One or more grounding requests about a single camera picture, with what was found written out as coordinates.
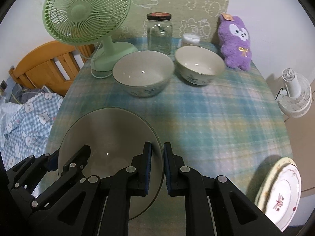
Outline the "red rimmed white dish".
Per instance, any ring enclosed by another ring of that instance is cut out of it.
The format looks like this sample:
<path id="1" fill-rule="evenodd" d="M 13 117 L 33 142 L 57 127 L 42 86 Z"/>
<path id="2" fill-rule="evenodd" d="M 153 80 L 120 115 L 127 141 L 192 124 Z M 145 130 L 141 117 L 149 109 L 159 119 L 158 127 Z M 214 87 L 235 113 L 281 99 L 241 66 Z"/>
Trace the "red rimmed white dish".
<path id="1" fill-rule="evenodd" d="M 284 166 L 271 185 L 264 214 L 284 231 L 292 221 L 301 198 L 302 181 L 298 168 L 293 164 Z"/>

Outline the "blue floral bowl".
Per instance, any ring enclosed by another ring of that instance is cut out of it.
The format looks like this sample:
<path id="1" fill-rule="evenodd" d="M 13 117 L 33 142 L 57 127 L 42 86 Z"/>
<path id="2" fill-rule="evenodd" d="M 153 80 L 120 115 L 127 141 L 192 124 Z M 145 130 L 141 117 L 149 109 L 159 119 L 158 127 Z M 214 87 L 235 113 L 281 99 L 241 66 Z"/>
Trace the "blue floral bowl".
<path id="1" fill-rule="evenodd" d="M 113 78 L 130 95 L 148 98 L 162 92 L 175 71 L 173 60 L 157 51 L 138 51 L 118 60 Z"/>

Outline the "yellow floral plate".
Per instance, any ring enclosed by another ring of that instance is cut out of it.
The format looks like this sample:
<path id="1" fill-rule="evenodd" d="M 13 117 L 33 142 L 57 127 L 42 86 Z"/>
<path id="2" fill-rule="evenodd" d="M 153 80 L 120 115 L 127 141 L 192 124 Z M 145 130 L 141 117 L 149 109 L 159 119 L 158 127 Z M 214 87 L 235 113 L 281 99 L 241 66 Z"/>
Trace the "yellow floral plate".
<path id="1" fill-rule="evenodd" d="M 256 195 L 255 205 L 264 213 L 265 212 L 265 203 L 270 194 L 270 188 L 273 185 L 273 182 L 277 178 L 278 174 L 286 165 L 296 166 L 294 160 L 290 157 L 283 157 L 279 159 L 269 170 L 266 178 L 264 179 L 262 185 L 259 188 L 259 191 Z"/>

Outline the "blue checkered bedding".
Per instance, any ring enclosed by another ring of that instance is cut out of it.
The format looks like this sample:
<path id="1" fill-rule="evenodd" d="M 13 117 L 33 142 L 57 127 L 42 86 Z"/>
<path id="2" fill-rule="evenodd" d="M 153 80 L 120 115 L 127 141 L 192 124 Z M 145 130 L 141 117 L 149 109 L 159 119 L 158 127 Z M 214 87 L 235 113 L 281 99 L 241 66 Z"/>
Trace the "blue checkered bedding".
<path id="1" fill-rule="evenodd" d="M 63 99 L 46 86 L 28 89 L 15 84 L 5 94 L 1 99 L 1 157 L 6 170 L 29 156 L 45 154 Z"/>

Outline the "plaid tablecloth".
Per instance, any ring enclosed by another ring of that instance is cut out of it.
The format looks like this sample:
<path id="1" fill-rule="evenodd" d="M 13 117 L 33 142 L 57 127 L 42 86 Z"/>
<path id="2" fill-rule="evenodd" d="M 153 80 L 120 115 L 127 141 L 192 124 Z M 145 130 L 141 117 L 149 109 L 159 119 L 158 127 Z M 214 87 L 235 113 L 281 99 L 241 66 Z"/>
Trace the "plaid tablecloth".
<path id="1" fill-rule="evenodd" d="M 112 77 L 94 78 L 86 63 L 62 102 L 46 151 L 56 151 L 80 117 L 104 107 L 138 114 L 186 165 L 208 177 L 225 175 L 251 200 L 275 162 L 293 155 L 283 115 L 256 67 L 226 69 L 201 87 L 174 74 L 158 95 L 138 98 Z"/>

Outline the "wooden bed headboard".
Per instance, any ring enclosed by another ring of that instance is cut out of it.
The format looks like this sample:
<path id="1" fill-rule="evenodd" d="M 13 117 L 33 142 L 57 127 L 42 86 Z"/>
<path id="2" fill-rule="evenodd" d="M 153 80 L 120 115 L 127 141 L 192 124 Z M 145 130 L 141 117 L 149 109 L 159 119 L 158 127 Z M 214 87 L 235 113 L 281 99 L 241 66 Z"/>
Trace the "wooden bed headboard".
<path id="1" fill-rule="evenodd" d="M 75 47 L 50 41 L 29 52 L 8 73 L 23 87 L 35 89 L 47 86 L 53 92 L 65 96 L 80 71 L 73 55 L 75 50 L 81 53 L 81 59 L 86 62 L 95 46 L 91 44 Z"/>

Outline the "white floor fan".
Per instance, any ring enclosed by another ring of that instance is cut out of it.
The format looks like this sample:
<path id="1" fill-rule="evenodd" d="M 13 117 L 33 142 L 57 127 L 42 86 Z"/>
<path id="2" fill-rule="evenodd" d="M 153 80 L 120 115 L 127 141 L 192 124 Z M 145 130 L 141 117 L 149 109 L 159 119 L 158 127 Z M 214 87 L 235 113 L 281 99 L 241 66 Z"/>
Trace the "white floor fan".
<path id="1" fill-rule="evenodd" d="M 312 104 L 312 89 L 307 78 L 292 68 L 282 72 L 283 87 L 275 98 L 283 114 L 292 118 L 304 116 Z"/>

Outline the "green desk fan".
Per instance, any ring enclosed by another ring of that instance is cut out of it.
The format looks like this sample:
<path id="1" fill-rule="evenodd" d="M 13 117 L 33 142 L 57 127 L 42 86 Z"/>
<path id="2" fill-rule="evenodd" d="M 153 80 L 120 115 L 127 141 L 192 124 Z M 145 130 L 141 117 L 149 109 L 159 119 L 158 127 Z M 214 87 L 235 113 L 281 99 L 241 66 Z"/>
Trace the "green desk fan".
<path id="1" fill-rule="evenodd" d="M 45 0 L 43 23 L 47 32 L 62 43 L 75 47 L 98 43 L 90 57 L 92 76 L 104 79 L 115 63 L 137 51 L 125 41 L 113 43 L 111 34 L 124 22 L 131 0 Z"/>

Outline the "purple plush bunny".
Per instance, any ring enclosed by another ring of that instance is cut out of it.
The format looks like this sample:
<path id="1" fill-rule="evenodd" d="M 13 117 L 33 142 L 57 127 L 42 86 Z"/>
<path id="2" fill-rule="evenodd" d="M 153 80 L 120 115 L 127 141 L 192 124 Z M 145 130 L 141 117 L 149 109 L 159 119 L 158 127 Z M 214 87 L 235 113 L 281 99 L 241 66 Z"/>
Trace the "purple plush bunny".
<path id="1" fill-rule="evenodd" d="M 229 68 L 239 68 L 249 71 L 252 52 L 250 36 L 244 22 L 238 16 L 222 13 L 218 27 L 220 52 L 224 57 L 225 65 Z"/>

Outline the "glass mason jar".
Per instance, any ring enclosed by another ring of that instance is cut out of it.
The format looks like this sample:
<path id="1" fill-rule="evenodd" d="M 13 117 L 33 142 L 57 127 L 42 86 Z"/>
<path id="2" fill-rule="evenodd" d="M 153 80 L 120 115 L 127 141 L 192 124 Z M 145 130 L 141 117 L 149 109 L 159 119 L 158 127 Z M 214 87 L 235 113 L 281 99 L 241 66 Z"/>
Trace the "glass mason jar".
<path id="1" fill-rule="evenodd" d="M 172 47 L 171 14 L 152 12 L 147 14 L 147 47 L 149 50 L 169 55 Z"/>

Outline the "cotton swab container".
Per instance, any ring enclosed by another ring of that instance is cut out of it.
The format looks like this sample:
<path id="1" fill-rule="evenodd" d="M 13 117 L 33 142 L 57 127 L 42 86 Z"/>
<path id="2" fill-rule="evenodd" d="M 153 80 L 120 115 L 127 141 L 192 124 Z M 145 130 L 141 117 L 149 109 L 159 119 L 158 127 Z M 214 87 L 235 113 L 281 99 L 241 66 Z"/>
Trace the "cotton swab container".
<path id="1" fill-rule="evenodd" d="M 200 36 L 194 33 L 184 33 L 182 38 L 182 46 L 199 46 Z"/>

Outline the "green cartoon mat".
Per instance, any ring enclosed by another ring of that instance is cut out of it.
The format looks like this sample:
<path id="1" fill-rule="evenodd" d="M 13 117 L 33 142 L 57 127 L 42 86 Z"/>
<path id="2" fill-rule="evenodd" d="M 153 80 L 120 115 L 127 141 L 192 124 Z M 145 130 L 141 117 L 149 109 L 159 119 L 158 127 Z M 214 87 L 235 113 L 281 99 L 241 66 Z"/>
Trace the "green cartoon mat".
<path id="1" fill-rule="evenodd" d="M 219 17 L 227 11 L 229 0 L 131 0 L 123 24 L 112 34 L 113 40 L 147 35 L 147 14 L 171 14 L 172 35 L 181 38 L 184 33 L 194 33 L 202 41 L 218 43 Z"/>

